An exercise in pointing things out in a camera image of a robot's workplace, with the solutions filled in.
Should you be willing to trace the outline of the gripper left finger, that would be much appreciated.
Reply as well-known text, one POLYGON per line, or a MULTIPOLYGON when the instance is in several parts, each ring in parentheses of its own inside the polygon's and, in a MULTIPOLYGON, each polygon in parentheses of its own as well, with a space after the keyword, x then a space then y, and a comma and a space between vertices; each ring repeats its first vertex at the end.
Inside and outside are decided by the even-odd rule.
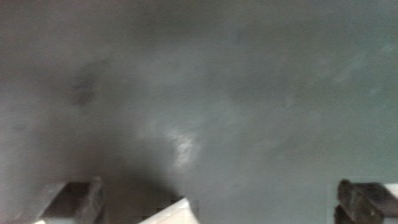
POLYGON ((57 183, 46 190, 32 224, 107 224, 103 181, 57 183))

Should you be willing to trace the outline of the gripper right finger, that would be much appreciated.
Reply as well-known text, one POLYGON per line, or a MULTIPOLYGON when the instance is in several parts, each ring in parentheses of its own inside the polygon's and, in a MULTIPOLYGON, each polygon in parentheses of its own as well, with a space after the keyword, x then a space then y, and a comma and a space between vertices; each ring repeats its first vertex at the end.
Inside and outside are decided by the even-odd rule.
POLYGON ((341 180, 334 224, 398 224, 398 183, 341 180))

